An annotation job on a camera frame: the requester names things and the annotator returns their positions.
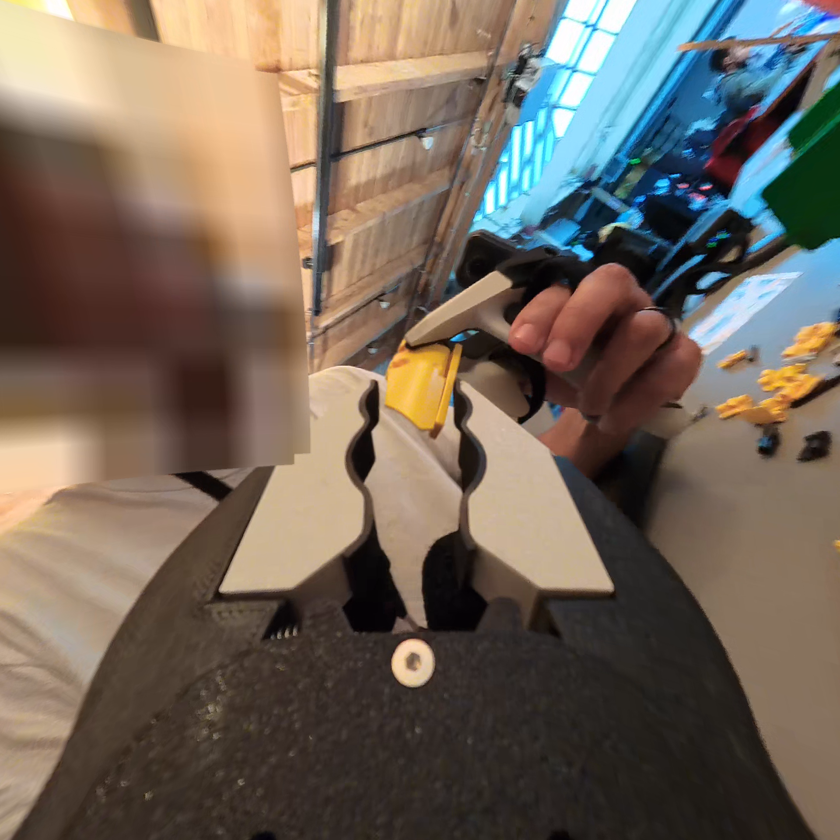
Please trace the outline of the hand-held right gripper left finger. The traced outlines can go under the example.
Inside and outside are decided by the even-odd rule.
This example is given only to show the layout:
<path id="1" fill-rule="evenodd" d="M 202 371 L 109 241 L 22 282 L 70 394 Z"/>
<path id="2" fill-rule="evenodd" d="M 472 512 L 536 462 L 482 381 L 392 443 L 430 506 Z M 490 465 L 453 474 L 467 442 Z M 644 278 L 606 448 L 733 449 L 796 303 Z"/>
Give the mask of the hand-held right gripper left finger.
<path id="1" fill-rule="evenodd" d="M 389 634 L 403 599 L 365 482 L 375 464 L 379 385 L 363 381 L 311 420 L 310 450 L 273 468 L 222 578 L 228 600 L 278 595 L 296 617 L 338 605 L 353 630 Z"/>

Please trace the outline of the green plastic bin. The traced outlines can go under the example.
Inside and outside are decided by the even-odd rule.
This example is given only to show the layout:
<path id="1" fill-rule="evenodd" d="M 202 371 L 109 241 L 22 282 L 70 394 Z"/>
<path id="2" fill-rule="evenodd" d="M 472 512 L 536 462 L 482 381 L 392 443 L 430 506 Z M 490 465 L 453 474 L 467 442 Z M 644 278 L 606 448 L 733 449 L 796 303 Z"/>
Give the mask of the green plastic bin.
<path id="1" fill-rule="evenodd" d="M 839 237 L 839 86 L 830 87 L 787 136 L 791 162 L 762 197 L 788 242 L 816 250 Z"/>

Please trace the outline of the yellow panel subassembly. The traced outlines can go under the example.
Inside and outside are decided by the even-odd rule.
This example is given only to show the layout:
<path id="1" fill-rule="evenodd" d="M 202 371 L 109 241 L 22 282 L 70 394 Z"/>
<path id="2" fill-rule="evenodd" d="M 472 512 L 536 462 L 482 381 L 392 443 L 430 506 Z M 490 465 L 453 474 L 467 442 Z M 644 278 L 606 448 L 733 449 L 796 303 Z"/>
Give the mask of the yellow panel subassembly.
<path id="1" fill-rule="evenodd" d="M 412 349 L 403 341 L 385 373 L 385 406 L 436 438 L 445 425 L 462 352 L 460 343 Z"/>

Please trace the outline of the pile of yellow bricks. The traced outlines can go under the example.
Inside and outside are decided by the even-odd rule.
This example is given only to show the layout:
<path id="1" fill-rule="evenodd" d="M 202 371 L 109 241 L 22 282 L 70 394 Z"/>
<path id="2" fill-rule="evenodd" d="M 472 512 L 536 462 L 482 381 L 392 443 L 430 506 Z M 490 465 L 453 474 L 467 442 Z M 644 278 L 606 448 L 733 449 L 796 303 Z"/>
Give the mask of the pile of yellow bricks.
<path id="1" fill-rule="evenodd" d="M 784 423 L 791 410 L 838 388 L 838 321 L 816 322 L 799 329 L 780 355 L 780 365 L 762 371 L 756 385 L 764 394 L 755 400 L 748 394 L 733 396 L 714 407 L 721 420 L 740 418 L 763 427 Z M 812 371 L 813 363 L 833 351 L 831 375 Z"/>

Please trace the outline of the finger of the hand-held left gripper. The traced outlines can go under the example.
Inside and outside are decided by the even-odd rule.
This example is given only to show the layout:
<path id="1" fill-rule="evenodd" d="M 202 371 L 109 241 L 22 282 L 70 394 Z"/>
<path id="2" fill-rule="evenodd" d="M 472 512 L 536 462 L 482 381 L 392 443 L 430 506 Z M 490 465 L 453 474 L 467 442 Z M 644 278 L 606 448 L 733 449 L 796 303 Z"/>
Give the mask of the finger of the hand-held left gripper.
<path id="1" fill-rule="evenodd" d="M 426 315 L 407 331 L 404 343 L 418 350 L 477 330 L 507 344 L 511 325 L 505 311 L 518 305 L 523 293 L 524 287 L 515 287 L 511 279 L 493 271 Z"/>
<path id="2" fill-rule="evenodd" d="M 518 375 L 497 362 L 467 360 L 458 379 L 470 385 L 512 421 L 527 415 L 527 397 Z"/>

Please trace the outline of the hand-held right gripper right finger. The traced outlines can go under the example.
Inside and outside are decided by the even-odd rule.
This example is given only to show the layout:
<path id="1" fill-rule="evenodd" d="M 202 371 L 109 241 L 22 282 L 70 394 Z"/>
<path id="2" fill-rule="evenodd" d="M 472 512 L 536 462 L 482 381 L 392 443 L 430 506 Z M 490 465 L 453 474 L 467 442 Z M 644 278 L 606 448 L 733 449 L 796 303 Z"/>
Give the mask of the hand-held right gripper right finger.
<path id="1" fill-rule="evenodd" d="M 471 631 L 499 601 L 531 628 L 547 601 L 613 597 L 550 451 L 471 385 L 457 381 L 453 401 L 462 497 L 424 562 L 428 629 Z"/>

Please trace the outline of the black ceiling rail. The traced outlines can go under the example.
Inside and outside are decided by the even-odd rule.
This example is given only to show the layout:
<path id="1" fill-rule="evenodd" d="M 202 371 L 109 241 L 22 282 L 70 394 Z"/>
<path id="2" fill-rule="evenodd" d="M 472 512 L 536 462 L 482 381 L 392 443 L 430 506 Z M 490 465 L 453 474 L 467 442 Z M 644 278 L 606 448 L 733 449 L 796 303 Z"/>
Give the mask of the black ceiling rail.
<path id="1" fill-rule="evenodd" d="M 329 263 L 329 199 L 332 173 L 334 82 L 341 1 L 319 3 L 318 142 L 316 192 L 311 217 L 311 326 L 322 312 L 322 281 Z"/>

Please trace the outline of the printed paper sheet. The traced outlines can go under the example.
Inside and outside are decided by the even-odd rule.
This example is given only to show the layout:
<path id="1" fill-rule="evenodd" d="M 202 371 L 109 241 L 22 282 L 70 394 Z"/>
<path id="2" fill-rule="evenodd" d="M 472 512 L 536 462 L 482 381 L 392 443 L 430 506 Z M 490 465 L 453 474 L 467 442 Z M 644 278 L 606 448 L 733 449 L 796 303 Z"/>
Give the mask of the printed paper sheet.
<path id="1" fill-rule="evenodd" d="M 716 350 L 801 276 L 800 271 L 751 276 L 698 322 L 689 337 L 703 354 Z"/>

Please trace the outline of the person's left hand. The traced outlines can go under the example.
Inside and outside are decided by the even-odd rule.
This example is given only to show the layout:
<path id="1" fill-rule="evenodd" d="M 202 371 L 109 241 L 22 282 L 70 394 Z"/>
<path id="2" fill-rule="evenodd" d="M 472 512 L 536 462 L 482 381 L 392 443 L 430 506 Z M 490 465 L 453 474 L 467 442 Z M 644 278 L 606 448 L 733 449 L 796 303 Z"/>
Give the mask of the person's left hand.
<path id="1" fill-rule="evenodd" d="M 615 435 L 678 403 L 702 363 L 700 347 L 614 264 L 595 269 L 575 290 L 538 294 L 519 312 L 508 342 L 542 363 L 551 403 Z"/>

